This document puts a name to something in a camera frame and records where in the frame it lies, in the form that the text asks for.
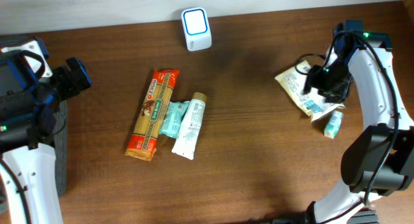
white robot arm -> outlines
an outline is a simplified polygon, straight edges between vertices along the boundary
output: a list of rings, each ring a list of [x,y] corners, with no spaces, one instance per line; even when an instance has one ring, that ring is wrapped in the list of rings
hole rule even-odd
[[[53,136],[66,123],[54,132],[54,113],[60,102],[89,88],[91,80],[76,58],[67,60],[70,69],[52,72],[39,38],[2,38],[0,49],[0,175],[12,223],[63,223]]]
[[[363,33],[361,28],[361,22],[347,20],[341,24],[339,31],[351,30],[353,31],[350,34],[351,37],[359,31],[361,35],[368,38],[370,33]],[[380,37],[374,38],[371,43],[374,52],[364,47],[367,45],[363,45],[359,41],[359,37],[353,39],[337,37],[332,43],[330,58],[327,58],[326,65],[323,66],[327,69],[315,68],[315,75],[312,77],[311,74],[310,81],[307,81],[308,85],[326,91],[325,93],[322,91],[321,94],[330,98],[332,96],[328,94],[329,89],[327,89],[329,86],[321,84],[320,81],[326,81],[330,76],[336,76],[329,74],[329,71],[335,73],[332,70],[338,69],[344,63],[347,64],[346,69],[349,70],[349,75],[356,82],[358,89],[364,117],[364,132],[342,158],[342,180],[327,196],[309,206],[305,223],[347,223],[351,217],[367,205],[364,203],[364,198],[368,198],[368,202],[370,202],[388,196],[394,191],[405,190],[413,180],[411,168],[414,163],[414,151],[412,150],[414,121],[409,117],[402,103],[395,81],[391,47],[389,42],[384,42],[389,38],[387,35],[385,37],[383,34],[379,35]],[[384,76],[380,66],[386,69],[388,78]],[[336,80],[336,84],[329,84],[330,88],[340,86],[338,85],[340,80]],[[396,100],[394,100],[392,92],[395,93]],[[397,103],[397,118],[399,120],[397,129],[395,129],[395,102]],[[389,155],[387,147],[394,132],[397,132],[396,141],[392,147],[396,152]],[[378,166],[382,156],[386,161],[383,166]],[[373,187],[369,187],[374,173],[377,173],[377,176],[373,179]]]

spaghetti package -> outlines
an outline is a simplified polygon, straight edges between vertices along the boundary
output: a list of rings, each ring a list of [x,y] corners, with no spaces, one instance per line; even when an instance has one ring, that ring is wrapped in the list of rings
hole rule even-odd
[[[151,161],[179,71],[155,71],[125,155]]]

white tube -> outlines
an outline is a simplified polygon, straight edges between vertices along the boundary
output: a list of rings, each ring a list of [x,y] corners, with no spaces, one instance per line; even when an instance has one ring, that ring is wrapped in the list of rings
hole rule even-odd
[[[194,159],[195,144],[199,137],[206,101],[206,95],[198,92],[194,93],[186,115],[182,120],[179,136],[172,150],[173,153],[190,160]]]

green packet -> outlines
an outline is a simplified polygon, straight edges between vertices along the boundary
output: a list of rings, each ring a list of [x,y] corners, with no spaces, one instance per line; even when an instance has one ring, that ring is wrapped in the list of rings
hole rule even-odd
[[[332,113],[332,116],[323,131],[325,137],[333,139],[338,134],[339,129],[341,128],[342,117],[343,114],[340,111],[334,111]]]
[[[159,134],[164,134],[176,139],[179,136],[181,121],[189,104],[190,101],[185,101],[183,103],[170,102]]]

small white box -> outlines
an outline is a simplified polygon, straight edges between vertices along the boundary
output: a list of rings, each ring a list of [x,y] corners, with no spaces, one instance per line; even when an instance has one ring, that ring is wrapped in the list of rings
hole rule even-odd
[[[181,21],[189,51],[208,49],[212,46],[212,33],[205,9],[197,7],[184,10],[181,13]]]

